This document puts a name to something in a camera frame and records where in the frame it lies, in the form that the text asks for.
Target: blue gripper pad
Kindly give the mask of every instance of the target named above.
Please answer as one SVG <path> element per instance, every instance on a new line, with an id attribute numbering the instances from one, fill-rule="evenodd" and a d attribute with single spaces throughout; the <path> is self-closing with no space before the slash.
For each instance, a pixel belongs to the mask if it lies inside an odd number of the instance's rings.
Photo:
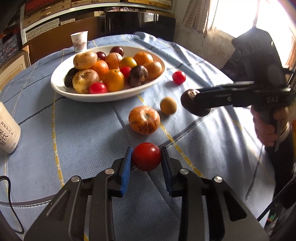
<path id="1" fill-rule="evenodd" d="M 133 149 L 132 148 L 128 148 L 126 155 L 124 157 L 123 163 L 124 168 L 123 168 L 123 172 L 121 175 L 121 189 L 120 189 L 120 193 L 123 196 L 127 189 L 128 189 L 128 182 L 129 182 L 129 177 L 131 174 L 131 155 L 133 153 Z"/>
<path id="2" fill-rule="evenodd" d="M 168 160 L 170 160 L 168 152 L 167 152 L 166 148 L 162 148 L 162 150 L 161 150 L 161 167 L 163 169 L 163 177 L 165 180 L 165 185 L 166 185 L 167 191 L 168 191 L 169 195 L 171 195 L 171 192 L 173 191 L 172 173 L 170 171 L 170 166 L 169 166 Z"/>

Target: black cable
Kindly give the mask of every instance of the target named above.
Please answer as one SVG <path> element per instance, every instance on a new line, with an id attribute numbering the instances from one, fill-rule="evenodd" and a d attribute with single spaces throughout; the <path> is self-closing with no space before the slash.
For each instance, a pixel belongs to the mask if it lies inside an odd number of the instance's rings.
<path id="1" fill-rule="evenodd" d="M 13 209 L 13 206 L 11 204 L 11 199 L 10 199 L 10 192 L 11 192 L 11 182 L 10 182 L 10 179 L 7 177 L 7 176 L 0 176 L 0 182 L 1 181 L 8 181 L 8 202 L 9 202 L 9 205 L 10 205 L 10 208 L 12 210 L 12 212 L 14 213 L 15 217 L 17 218 L 19 224 L 20 224 L 20 227 L 21 227 L 21 231 L 18 231 L 18 230 L 15 230 L 13 229 L 13 231 L 17 232 L 18 234 L 24 234 L 25 230 L 24 230 L 24 227 L 22 225 L 22 222 L 20 221 L 20 219 L 18 218 L 17 214 L 15 213 L 14 209 Z"/>
<path id="2" fill-rule="evenodd" d="M 293 182 L 296 180 L 296 175 L 292 177 L 292 179 L 283 187 L 282 190 L 276 195 L 276 197 L 272 200 L 272 202 L 267 206 L 267 208 L 263 211 L 263 213 L 257 218 L 260 221 L 265 214 L 271 209 L 271 207 L 280 199 L 280 197 L 287 191 L 288 187 L 292 185 Z"/>

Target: hand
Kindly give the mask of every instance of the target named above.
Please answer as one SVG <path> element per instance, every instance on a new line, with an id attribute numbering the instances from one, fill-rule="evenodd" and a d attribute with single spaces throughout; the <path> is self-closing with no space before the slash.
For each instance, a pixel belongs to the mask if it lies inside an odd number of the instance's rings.
<path id="1" fill-rule="evenodd" d="M 260 113 L 254 110 L 253 106 L 251 107 L 251 113 L 253 114 L 253 121 L 255 124 L 255 131 L 258 139 L 267 147 L 274 146 L 274 142 L 277 139 L 277 134 L 275 133 L 275 128 L 273 125 L 266 124 L 260 117 Z M 288 108 L 282 108 L 274 112 L 274 119 L 277 121 L 280 120 L 281 134 L 286 130 L 288 123 Z"/>

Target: shelf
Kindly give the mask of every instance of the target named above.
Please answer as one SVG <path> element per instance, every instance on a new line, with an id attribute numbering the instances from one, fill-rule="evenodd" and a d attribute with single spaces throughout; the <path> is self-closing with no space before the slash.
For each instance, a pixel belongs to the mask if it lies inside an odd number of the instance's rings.
<path id="1" fill-rule="evenodd" d="M 124 2 L 96 3 L 96 4 L 89 4 L 89 5 L 84 5 L 84 6 L 72 7 L 72 8 L 51 14 L 51 15 L 29 25 L 26 28 L 23 28 L 23 31 L 27 32 L 28 30 L 34 28 L 35 26 L 37 26 L 45 21 L 48 21 L 52 18 L 56 18 L 60 15 L 66 14 L 66 13 L 70 13 L 70 12 L 74 12 L 74 11 L 78 11 L 78 10 L 83 10 L 83 9 L 89 9 L 89 8 L 97 8 L 97 7 L 138 7 L 138 8 L 149 8 L 149 9 L 153 9 L 153 10 L 171 13 L 171 9 L 164 9 L 161 7 L 145 5 L 145 4 L 136 4 L 136 3 L 134 4 L 134 3 L 124 3 Z"/>

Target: blue tablecloth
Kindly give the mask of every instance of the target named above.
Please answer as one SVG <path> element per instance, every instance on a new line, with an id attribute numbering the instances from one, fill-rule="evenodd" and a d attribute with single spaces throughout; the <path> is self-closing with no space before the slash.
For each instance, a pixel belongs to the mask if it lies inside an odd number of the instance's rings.
<path id="1" fill-rule="evenodd" d="M 275 182 L 249 109 L 220 107 L 200 118 L 180 103 L 181 94 L 189 88 L 229 83 L 230 79 L 180 45 L 141 32 L 95 39 L 87 46 L 114 44 L 160 55 L 167 65 L 162 80 L 140 96 L 116 102 L 67 99 L 53 91 L 50 78 L 55 68 L 74 54 L 71 47 L 40 59 L 14 77 L 0 94 L 0 101 L 21 126 L 15 152 L 0 153 L 0 175 L 11 179 L 12 202 L 25 230 L 72 176 L 93 177 L 122 158 L 128 146 L 142 142 L 166 146 L 171 157 L 203 177 L 221 176 L 258 217 L 272 200 Z M 177 69 L 187 75 L 180 86 L 172 82 Z M 132 131 L 130 110 L 144 103 L 159 110 L 166 96 L 177 101 L 177 112 L 170 117 L 161 115 L 161 128 L 150 136 Z M 0 210 L 17 229 L 3 182 Z M 113 199 L 116 238 L 177 240 L 180 210 L 181 199 L 169 197 L 160 166 L 148 173 L 132 171 L 126 195 Z M 85 234 L 88 236 L 88 215 Z"/>

